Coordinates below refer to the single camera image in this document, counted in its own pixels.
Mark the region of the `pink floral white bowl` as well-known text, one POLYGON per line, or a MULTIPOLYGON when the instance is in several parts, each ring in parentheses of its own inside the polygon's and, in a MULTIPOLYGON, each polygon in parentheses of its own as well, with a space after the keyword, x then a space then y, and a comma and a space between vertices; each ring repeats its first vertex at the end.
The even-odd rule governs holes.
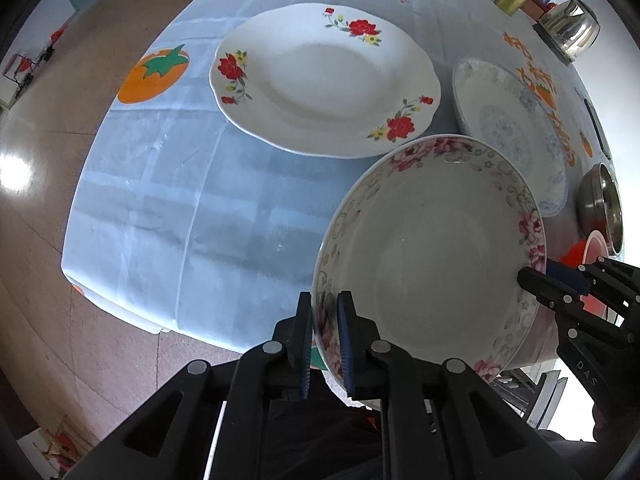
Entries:
POLYGON ((326 229, 311 289, 320 356, 342 380, 336 303, 350 292, 383 339, 491 382, 538 310, 518 272, 546 263, 541 210, 503 154, 460 134, 411 141, 359 178, 326 229))

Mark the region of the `stainless steel bowl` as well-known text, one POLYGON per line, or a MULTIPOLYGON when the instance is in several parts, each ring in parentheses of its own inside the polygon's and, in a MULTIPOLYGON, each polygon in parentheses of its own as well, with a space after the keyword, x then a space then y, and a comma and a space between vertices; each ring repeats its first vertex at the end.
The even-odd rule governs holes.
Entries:
POLYGON ((576 198, 577 219, 585 235, 599 231, 608 253, 623 249, 624 226, 617 185, 603 162, 595 164, 580 180, 576 198))

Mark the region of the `light blue tablecloth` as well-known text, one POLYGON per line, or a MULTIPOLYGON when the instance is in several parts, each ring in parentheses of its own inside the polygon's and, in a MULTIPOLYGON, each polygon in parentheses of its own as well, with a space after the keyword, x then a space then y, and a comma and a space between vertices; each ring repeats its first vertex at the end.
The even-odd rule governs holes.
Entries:
POLYGON ((451 73, 476 56, 553 84, 571 185, 604 159, 576 70, 525 14, 494 0, 193 0, 151 47, 184 47, 186 72, 156 98, 111 105, 70 208, 62 271, 104 311, 236 351, 293 313, 332 214, 368 162, 298 156, 242 133, 208 76, 232 29, 302 2, 351 6, 408 32, 442 85, 433 131, 457 130, 451 73))

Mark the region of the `blue patterned white plate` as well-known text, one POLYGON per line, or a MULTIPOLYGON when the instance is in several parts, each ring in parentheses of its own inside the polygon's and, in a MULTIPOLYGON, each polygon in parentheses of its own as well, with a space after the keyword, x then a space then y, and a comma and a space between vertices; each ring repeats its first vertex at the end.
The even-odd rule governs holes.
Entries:
POLYGON ((452 95, 461 131, 510 160, 545 217, 559 214, 568 196, 562 145, 533 91, 499 65, 464 58, 452 71, 452 95))

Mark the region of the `stainless steel kettle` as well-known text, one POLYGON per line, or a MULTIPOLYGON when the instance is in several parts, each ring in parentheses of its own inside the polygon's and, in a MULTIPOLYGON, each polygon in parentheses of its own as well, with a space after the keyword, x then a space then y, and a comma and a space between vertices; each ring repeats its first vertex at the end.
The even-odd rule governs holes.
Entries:
POLYGON ((594 44, 601 25, 587 3, 567 0, 545 13, 533 30, 563 64, 570 65, 594 44))

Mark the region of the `red flower white plate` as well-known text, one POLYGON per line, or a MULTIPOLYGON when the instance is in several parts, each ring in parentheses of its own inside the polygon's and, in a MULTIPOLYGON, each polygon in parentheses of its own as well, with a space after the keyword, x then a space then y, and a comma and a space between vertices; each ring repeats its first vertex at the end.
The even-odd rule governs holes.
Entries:
POLYGON ((427 53, 363 10, 297 3, 221 40, 209 85, 228 121, 290 153, 384 155, 431 125, 442 88, 427 53))

